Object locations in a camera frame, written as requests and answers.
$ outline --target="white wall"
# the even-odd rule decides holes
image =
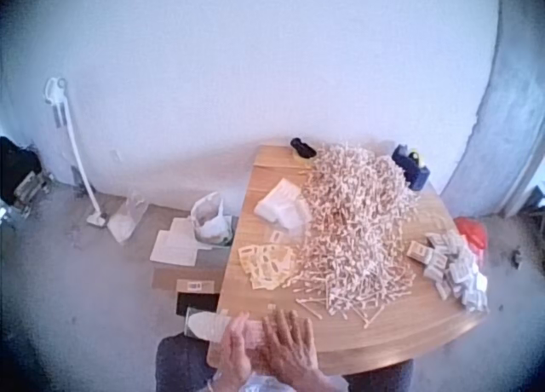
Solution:
[[[68,81],[89,178],[188,208],[242,204],[256,147],[400,141],[438,190],[475,122],[498,0],[13,0],[3,25],[13,122],[70,181],[43,103]]]

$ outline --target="white plastic bag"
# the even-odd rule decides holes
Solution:
[[[146,213],[148,203],[136,191],[131,191],[127,200],[110,217],[108,229],[118,243],[123,243],[135,231],[136,226]]]
[[[213,192],[195,202],[191,220],[198,241],[210,245],[231,244],[231,224],[223,216],[223,199],[219,193]]]

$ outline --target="wooden stick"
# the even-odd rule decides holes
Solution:
[[[301,305],[306,311],[314,315],[316,318],[318,318],[319,320],[322,320],[322,315],[318,314],[312,308],[308,307],[302,300],[296,299],[295,302]]]

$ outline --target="paper sheet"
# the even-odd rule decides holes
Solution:
[[[211,250],[211,245],[206,245],[195,239],[193,223],[189,218],[175,217],[170,225],[166,245],[168,247],[181,247],[184,249]]]
[[[150,260],[152,262],[166,262],[178,266],[195,266],[198,248],[172,247],[167,245],[169,232],[159,230]]]

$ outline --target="wooden table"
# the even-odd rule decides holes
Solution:
[[[269,313],[270,303],[286,310],[296,309],[300,316],[313,320],[321,370],[341,375],[415,358],[461,336],[484,318],[482,314],[467,313],[453,297],[442,301],[433,282],[422,277],[422,265],[412,261],[416,273],[412,294],[387,305],[366,330],[354,312],[348,320],[339,314],[331,317],[327,313],[323,314],[323,320],[316,319],[295,303],[296,294],[289,288],[252,290],[249,277],[238,261],[237,250],[245,245],[263,244],[270,231],[267,223],[254,215],[255,205],[281,178],[302,185],[306,175],[301,171],[306,167],[293,158],[291,148],[260,148],[229,256],[218,311],[226,309],[229,315],[249,311],[251,319],[259,319]],[[429,183],[421,192],[418,215],[417,220],[404,225],[406,247],[412,240],[425,243],[425,233],[443,233],[455,228],[448,210]],[[208,362],[211,366],[218,365],[217,346],[210,347]]]

